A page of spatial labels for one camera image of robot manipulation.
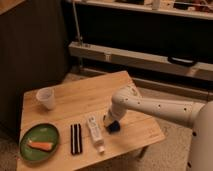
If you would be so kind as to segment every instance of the floor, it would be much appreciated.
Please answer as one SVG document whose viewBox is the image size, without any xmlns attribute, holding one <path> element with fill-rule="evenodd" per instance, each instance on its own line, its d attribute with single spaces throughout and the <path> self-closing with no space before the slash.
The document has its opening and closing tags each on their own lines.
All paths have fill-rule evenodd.
<svg viewBox="0 0 213 171">
<path fill-rule="evenodd" d="M 85 79 L 85 76 L 67 74 L 64 82 Z M 178 96 L 165 92 L 154 91 L 139 87 L 146 97 L 195 100 L 184 96 Z M 148 147 L 144 157 L 138 158 L 140 150 L 104 161 L 82 169 L 81 171 L 184 171 L 189 152 L 191 130 L 160 119 L 157 119 L 166 139 L 160 143 Z M 0 131 L 0 171 L 15 171 L 18 147 L 7 135 Z"/>
</svg>

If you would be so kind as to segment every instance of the table leg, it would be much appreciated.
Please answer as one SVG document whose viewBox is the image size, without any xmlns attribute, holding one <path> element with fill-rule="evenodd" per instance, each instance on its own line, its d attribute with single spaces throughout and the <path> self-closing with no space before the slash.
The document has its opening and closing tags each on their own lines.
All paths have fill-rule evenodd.
<svg viewBox="0 0 213 171">
<path fill-rule="evenodd" d="M 138 155 L 139 159 L 141 159 L 141 158 L 144 156 L 144 154 L 145 154 L 145 152 L 147 151 L 147 149 L 148 149 L 148 146 L 143 147 L 143 148 L 141 149 L 140 154 Z"/>
</svg>

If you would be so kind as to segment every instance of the black panel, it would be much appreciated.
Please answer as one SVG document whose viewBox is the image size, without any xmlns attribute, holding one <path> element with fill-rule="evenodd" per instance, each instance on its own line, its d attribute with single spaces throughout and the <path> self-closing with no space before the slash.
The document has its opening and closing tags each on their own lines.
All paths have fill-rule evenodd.
<svg viewBox="0 0 213 171">
<path fill-rule="evenodd" d="M 210 20 L 84 4 L 77 12 L 86 43 L 213 63 Z"/>
</svg>

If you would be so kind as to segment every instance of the green plate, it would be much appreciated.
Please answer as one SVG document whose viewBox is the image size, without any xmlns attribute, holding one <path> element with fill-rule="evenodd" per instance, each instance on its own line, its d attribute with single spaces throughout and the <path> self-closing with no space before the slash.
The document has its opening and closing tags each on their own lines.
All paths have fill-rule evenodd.
<svg viewBox="0 0 213 171">
<path fill-rule="evenodd" d="M 27 145 L 29 140 L 38 142 L 52 142 L 53 148 L 48 152 L 34 149 Z M 59 132 L 57 128 L 49 123 L 38 124 L 29 129 L 21 139 L 19 144 L 20 155 L 26 162 L 39 163 L 51 157 L 56 151 L 58 144 Z"/>
</svg>

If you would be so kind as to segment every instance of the wooden table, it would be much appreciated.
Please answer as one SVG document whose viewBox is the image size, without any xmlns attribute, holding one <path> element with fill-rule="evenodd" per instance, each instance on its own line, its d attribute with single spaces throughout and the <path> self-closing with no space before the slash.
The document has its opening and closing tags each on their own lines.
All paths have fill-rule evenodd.
<svg viewBox="0 0 213 171">
<path fill-rule="evenodd" d="M 38 123 L 52 123 L 60 132 L 60 145 L 56 153 L 36 167 L 26 165 L 20 158 L 18 171 L 76 170 L 103 160 L 148 146 L 164 139 L 164 134 L 151 116 L 128 111 L 121 120 L 121 131 L 108 134 L 103 126 L 103 115 L 111 103 L 112 94 L 119 88 L 133 83 L 125 71 L 88 78 L 54 86 L 57 106 L 45 110 L 35 99 L 36 90 L 24 94 L 21 120 L 21 137 Z M 99 155 L 93 147 L 86 117 L 95 115 L 105 141 L 105 153 Z M 81 123 L 83 153 L 70 153 L 70 125 Z"/>
</svg>

